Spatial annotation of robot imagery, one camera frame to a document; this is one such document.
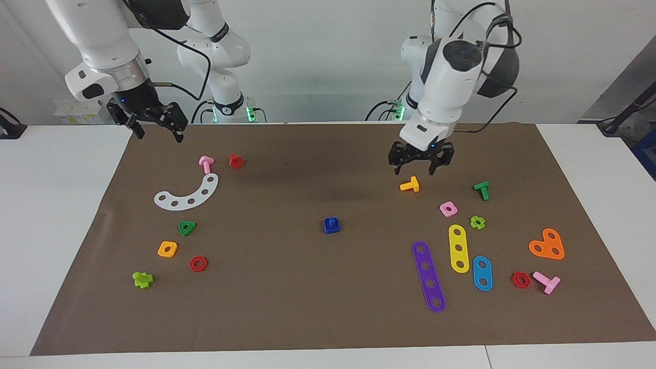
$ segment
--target white wall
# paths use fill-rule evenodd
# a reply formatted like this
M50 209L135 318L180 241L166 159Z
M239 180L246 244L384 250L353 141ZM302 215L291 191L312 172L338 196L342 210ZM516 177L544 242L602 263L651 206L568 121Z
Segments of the white wall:
M56 97L68 97L64 80L0 1L0 106L28 125L55 124Z
M4 0L62 76L79 63L43 0ZM427 34L429 1L222 0L231 28L251 45L235 70L242 89L275 121L361 120L374 103L395 98L409 80L400 45ZM574 123L656 33L653 0L511 0L524 44L520 93L497 121ZM197 91L201 78L176 59L175 45L132 30L154 81ZM172 32L184 39L183 30ZM195 102L160 89L191 114ZM485 121L503 98L474 97L463 121Z

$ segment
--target green led light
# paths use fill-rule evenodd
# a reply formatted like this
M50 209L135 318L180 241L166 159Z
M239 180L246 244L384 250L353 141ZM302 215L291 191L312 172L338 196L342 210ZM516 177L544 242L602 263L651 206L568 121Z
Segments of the green led light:
M257 120L257 116L255 115L253 108L251 108L250 106L246 106L246 115L248 116L248 121L250 122Z
M394 119L398 121L402 121L403 114L405 113L405 106L403 106L403 104L400 101L396 103L396 106L398 106L398 108L396 109L396 114L394 114Z

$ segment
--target yellow bar with holes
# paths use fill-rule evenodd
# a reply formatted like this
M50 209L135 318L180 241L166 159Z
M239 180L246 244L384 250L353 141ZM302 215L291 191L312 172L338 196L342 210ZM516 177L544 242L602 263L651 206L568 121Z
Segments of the yellow bar with holes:
M451 268L458 273L469 271L469 253L467 252L467 235L460 225L449 227L449 254Z

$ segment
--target blue nut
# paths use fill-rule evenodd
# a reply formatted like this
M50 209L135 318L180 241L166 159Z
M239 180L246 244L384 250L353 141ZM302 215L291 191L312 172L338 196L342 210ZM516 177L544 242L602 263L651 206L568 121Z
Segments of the blue nut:
M326 218L323 221L323 233L330 234L339 232L339 220L337 218Z

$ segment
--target lime green cross nut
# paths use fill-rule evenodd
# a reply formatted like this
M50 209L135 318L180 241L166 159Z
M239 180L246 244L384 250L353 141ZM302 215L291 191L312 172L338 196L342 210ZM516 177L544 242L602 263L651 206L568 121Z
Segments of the lime green cross nut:
M485 219L475 215L470 219L469 225L471 225L472 228L476 228L478 230L481 230L481 229L485 228Z
M134 286L139 287L142 290L150 287L150 283L153 282L153 275L146 272L134 272L132 274L132 279L134 279Z

